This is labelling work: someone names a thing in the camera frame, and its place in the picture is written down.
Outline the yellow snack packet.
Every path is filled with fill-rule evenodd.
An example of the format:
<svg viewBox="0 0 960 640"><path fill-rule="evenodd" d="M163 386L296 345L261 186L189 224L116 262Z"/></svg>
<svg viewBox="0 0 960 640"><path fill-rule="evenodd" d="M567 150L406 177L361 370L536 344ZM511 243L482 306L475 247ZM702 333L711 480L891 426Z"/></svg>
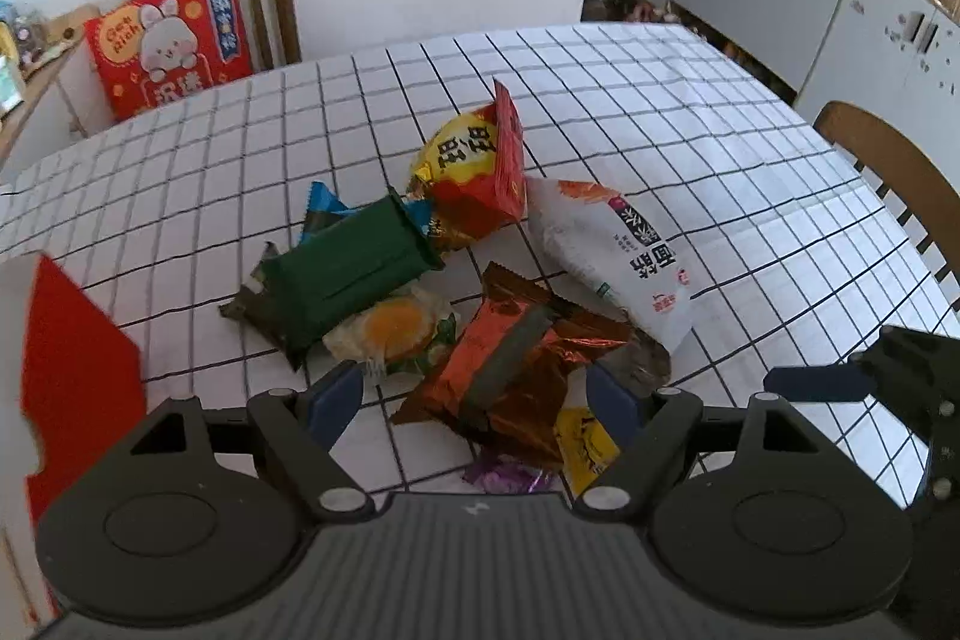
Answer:
<svg viewBox="0 0 960 640"><path fill-rule="evenodd" d="M617 443L587 408L563 408L556 418L555 438L573 497L579 497L620 455Z"/></svg>

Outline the round brown yellow snack cup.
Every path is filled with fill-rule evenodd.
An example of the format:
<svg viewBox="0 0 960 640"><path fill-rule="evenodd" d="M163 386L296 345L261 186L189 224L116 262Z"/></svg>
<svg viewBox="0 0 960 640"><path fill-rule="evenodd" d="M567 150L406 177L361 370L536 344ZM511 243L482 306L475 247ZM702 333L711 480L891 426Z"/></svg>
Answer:
<svg viewBox="0 0 960 640"><path fill-rule="evenodd" d="M635 398L654 395L672 377L669 351L641 330L633 331L623 346L605 354L601 365Z"/></svg>

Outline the egg pastry clear packet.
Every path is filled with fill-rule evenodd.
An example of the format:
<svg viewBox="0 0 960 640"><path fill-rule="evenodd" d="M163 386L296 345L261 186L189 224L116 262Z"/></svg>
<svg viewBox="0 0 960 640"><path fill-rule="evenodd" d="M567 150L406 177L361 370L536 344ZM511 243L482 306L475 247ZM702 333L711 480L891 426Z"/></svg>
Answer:
<svg viewBox="0 0 960 640"><path fill-rule="evenodd" d="M336 359L366 364L377 375L428 375L448 358L457 326L446 299L409 284L343 320L322 344Z"/></svg>

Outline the dark green snack packet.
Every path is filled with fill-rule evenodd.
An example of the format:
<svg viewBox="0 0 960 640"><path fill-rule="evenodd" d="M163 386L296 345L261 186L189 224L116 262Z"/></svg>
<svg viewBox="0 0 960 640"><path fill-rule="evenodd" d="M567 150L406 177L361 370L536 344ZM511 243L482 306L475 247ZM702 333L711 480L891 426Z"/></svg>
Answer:
<svg viewBox="0 0 960 640"><path fill-rule="evenodd" d="M298 370L343 320L441 268L430 239L416 234L402 206L386 193L306 244L286 252L265 245L220 315L252 326Z"/></svg>

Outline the orange brown foil packet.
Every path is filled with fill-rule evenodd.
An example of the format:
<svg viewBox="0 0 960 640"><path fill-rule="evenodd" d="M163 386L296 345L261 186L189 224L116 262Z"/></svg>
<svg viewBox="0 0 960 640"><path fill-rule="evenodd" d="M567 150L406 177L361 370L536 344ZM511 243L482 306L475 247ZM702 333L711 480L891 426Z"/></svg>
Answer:
<svg viewBox="0 0 960 640"><path fill-rule="evenodd" d="M571 372L625 346L633 326L556 296L500 263L483 271L483 301L449 356L392 424L439 420L491 453L556 470L556 418Z"/></svg>

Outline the purple candy wrapper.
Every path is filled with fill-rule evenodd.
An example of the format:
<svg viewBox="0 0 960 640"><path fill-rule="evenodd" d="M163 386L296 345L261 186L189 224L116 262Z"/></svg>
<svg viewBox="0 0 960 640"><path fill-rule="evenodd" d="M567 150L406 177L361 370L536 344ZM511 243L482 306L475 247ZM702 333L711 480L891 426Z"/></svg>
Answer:
<svg viewBox="0 0 960 640"><path fill-rule="evenodd" d="M550 491L555 473L496 453L482 452L464 470L462 479L483 494L526 495Z"/></svg>

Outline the white noodle packet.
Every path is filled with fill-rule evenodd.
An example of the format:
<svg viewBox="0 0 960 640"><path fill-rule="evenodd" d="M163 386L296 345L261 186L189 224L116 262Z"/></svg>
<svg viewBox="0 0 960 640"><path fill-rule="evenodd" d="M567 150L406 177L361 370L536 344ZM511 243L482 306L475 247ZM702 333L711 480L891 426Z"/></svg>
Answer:
<svg viewBox="0 0 960 640"><path fill-rule="evenodd" d="M651 220L620 191L592 182L530 177L526 193L530 227L545 252L677 351L693 325L690 273Z"/></svg>

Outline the blue snack packet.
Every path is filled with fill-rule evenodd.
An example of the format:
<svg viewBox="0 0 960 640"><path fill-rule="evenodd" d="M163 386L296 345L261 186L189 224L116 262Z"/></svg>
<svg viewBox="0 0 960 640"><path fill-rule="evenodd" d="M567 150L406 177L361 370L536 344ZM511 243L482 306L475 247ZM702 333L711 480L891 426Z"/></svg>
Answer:
<svg viewBox="0 0 960 640"><path fill-rule="evenodd" d="M434 229L434 214L433 207L427 198L412 197L410 193L400 193L394 187L387 187L386 193L402 206L402 211L416 234L423 239L428 239ZM306 203L306 213L302 220L298 244L306 244L313 237L322 234L324 230L349 220L355 214L363 213L364 209L366 206L345 205L338 198L337 193L327 187L324 182L314 181L309 188L308 203Z"/></svg>

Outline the red yellow snack bag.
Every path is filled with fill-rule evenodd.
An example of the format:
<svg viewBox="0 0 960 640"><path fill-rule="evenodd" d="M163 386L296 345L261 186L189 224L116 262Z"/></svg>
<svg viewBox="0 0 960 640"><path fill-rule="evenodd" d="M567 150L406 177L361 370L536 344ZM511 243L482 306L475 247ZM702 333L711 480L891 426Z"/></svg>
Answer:
<svg viewBox="0 0 960 640"><path fill-rule="evenodd" d="M523 124L511 92L494 83L494 101L460 113L418 152L407 191L427 198L441 252L469 247L526 214Z"/></svg>

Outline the wooden chair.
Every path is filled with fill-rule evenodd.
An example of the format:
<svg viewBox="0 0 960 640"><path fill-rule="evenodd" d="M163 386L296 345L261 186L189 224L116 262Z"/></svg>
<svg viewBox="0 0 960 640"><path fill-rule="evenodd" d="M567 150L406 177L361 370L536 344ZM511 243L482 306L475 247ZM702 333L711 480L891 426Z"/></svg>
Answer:
<svg viewBox="0 0 960 640"><path fill-rule="evenodd" d="M958 193L928 156L885 120L841 101L825 104L814 128L828 143L851 152L859 169L877 175L880 197L895 193L900 198L905 208L896 220L902 226L911 218L918 221L924 229L919 250L935 247L944 259L935 279L958 280Z"/></svg>
<svg viewBox="0 0 960 640"><path fill-rule="evenodd" d="M293 0L239 0L252 73L301 60Z"/></svg>

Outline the red white cardboard box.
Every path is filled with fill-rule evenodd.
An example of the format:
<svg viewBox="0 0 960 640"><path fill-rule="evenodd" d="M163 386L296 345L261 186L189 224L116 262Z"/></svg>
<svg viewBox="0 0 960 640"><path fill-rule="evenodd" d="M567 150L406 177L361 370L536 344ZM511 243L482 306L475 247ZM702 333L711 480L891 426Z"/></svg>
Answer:
<svg viewBox="0 0 960 640"><path fill-rule="evenodd" d="M2 263L2 635L55 615L37 521L146 414L140 349L43 252Z"/></svg>

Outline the wooden side cabinet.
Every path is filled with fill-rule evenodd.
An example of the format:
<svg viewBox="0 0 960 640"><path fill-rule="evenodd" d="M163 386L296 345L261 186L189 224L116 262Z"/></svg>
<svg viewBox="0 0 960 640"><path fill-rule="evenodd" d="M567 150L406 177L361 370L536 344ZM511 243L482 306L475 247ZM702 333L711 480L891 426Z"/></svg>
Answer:
<svg viewBox="0 0 960 640"><path fill-rule="evenodd" d="M98 16L96 5L46 18L2 3L3 53L18 47L21 55L10 76L20 101L2 109L3 182L114 124L85 37L86 23Z"/></svg>

